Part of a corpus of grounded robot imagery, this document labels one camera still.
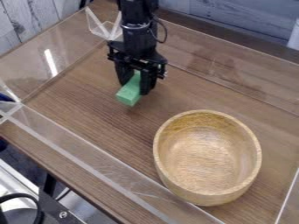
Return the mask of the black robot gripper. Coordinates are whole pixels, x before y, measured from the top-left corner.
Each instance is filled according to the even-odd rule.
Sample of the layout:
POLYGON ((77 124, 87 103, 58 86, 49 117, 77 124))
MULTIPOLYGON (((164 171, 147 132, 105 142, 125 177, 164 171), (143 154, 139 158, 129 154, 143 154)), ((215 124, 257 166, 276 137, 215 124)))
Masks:
POLYGON ((123 40, 107 42, 107 58, 115 63, 116 76, 124 86, 135 75, 140 73, 140 95, 147 95, 155 88, 156 78, 163 79, 165 74, 165 57, 156 51, 157 25, 145 27, 124 27, 123 40))

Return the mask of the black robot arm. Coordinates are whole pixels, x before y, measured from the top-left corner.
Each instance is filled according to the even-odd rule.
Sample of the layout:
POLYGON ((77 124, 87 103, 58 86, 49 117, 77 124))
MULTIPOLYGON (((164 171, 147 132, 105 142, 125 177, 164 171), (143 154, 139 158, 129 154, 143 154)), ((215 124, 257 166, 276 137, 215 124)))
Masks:
POLYGON ((156 80, 165 76, 167 58, 157 52, 156 46, 164 43, 157 38, 157 25, 167 30, 164 23, 155 15, 159 9, 159 0, 116 0, 121 14, 120 28, 123 40, 107 42, 107 58, 115 62, 116 77, 124 86, 140 72, 139 92, 148 95, 155 88, 156 80))

